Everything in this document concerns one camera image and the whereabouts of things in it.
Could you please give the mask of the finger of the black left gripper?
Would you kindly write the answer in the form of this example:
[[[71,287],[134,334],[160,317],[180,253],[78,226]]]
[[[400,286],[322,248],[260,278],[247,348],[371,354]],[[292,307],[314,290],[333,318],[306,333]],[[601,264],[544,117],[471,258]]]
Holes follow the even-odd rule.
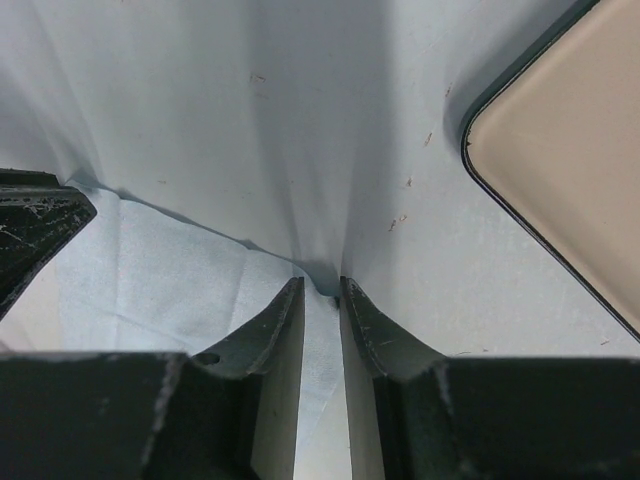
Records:
[[[1,315],[97,215],[81,191],[54,174],[1,170]]]

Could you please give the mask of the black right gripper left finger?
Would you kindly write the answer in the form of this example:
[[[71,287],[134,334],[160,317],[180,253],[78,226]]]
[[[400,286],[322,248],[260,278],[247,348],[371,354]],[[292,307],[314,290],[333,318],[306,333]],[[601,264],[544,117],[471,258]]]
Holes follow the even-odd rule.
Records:
[[[5,479],[290,479],[305,292],[204,351],[5,353]]]

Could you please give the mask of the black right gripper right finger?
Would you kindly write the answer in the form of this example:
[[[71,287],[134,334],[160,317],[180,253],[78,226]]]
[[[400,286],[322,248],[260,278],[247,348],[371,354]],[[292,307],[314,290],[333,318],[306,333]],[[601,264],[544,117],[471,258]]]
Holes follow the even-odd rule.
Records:
[[[446,356],[350,278],[340,322],[356,479],[635,479],[633,358]]]

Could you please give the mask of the light blue cleaning cloth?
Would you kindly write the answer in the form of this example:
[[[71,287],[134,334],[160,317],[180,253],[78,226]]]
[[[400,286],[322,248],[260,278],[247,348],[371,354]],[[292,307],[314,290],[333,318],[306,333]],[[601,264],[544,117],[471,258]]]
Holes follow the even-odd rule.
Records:
[[[3,350],[198,353],[259,313],[301,269],[93,186],[97,215],[1,323]],[[294,475],[351,475],[339,310],[305,285]]]

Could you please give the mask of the dark green glasses case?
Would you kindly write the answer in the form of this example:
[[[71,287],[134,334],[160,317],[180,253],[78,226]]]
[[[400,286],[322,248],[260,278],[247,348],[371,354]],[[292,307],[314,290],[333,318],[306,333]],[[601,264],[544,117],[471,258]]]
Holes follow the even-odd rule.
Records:
[[[639,333],[639,5],[579,1],[479,96],[472,179]]]

